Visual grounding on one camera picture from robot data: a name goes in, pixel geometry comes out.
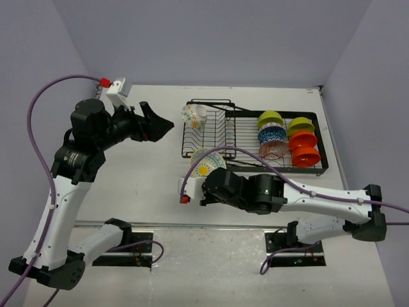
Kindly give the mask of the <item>yellow sun pattern bowl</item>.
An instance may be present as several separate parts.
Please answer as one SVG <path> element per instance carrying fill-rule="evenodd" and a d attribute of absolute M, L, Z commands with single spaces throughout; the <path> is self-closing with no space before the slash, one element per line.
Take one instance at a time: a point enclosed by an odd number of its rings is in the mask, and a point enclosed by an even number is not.
<path fill-rule="evenodd" d="M 196 161 L 200 159 L 209 150 L 210 150 L 209 148 L 200 148 L 196 150 L 190 158 L 190 166 L 195 164 Z M 217 168 L 226 169 L 227 168 L 226 162 L 220 153 L 212 152 L 199 161 L 199 163 L 193 169 L 190 176 L 194 178 L 207 177 L 213 170 Z"/>

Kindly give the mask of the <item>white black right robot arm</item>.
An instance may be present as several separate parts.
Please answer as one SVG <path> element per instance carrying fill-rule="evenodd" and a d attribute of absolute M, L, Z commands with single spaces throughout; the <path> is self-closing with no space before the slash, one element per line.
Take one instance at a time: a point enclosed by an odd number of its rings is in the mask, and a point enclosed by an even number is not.
<path fill-rule="evenodd" d="M 218 168 L 204 180 L 205 206 L 223 203 L 248 213 L 309 212 L 317 219 L 293 221 L 287 225 L 286 246 L 300 251 L 318 241 L 351 235 L 365 242 L 383 241 L 387 233 L 385 214 L 371 200 L 381 200 L 377 185 L 345 191 L 285 182 L 278 176 L 261 174 L 248 178 Z"/>

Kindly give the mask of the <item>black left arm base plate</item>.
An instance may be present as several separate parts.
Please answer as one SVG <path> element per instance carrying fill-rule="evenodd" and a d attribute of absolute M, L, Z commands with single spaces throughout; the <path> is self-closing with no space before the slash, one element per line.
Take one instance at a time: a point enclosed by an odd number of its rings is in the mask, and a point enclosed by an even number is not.
<path fill-rule="evenodd" d="M 153 261 L 152 243 L 132 246 L 120 251 L 113 251 L 98 257 L 92 266 L 95 267 L 145 267 L 151 268 Z"/>

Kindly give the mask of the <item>red pink patterned bowl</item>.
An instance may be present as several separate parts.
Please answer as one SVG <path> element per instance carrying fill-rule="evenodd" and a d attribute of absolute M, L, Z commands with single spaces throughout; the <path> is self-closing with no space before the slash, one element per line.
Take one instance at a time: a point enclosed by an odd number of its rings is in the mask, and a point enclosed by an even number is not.
<path fill-rule="evenodd" d="M 259 148 L 259 155 L 263 159 L 274 160 L 283 158 L 289 151 L 288 144 L 281 140 L 268 141 Z"/>

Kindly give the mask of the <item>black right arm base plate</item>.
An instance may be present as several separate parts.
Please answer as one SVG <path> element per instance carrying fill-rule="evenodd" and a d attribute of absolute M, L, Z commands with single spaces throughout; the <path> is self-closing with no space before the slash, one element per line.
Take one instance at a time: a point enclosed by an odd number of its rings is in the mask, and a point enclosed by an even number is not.
<path fill-rule="evenodd" d="M 266 254 L 281 249 L 289 249 L 286 244 L 286 232 L 279 228 L 274 232 L 265 232 Z M 320 242 L 317 246 L 301 251 L 285 251 L 274 255 L 268 262 L 273 267 L 324 267 L 327 265 L 323 250 L 323 244 Z"/>

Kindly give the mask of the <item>white floral leaf bowl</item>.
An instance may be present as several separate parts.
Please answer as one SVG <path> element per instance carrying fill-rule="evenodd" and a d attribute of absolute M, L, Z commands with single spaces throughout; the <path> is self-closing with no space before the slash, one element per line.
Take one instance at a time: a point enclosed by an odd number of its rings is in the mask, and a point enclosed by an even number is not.
<path fill-rule="evenodd" d="M 207 110 L 198 104 L 187 104 L 181 110 L 181 116 L 186 126 L 202 132 L 207 122 Z"/>

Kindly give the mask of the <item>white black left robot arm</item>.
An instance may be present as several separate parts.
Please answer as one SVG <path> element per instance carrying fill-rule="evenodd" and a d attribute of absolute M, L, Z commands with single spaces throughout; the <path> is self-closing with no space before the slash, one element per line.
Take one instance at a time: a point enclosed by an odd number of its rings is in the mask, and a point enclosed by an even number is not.
<path fill-rule="evenodd" d="M 50 288 L 71 290 L 98 257 L 132 246 L 131 225 L 115 218 L 80 243 L 68 243 L 82 202 L 105 162 L 104 152 L 126 139 L 157 142 L 174 127 L 147 102 L 139 105 L 142 115 L 124 106 L 109 114 L 94 98 L 77 103 L 70 116 L 72 127 L 54 156 L 52 187 L 39 227 L 26 252 L 11 260 L 11 272 Z"/>

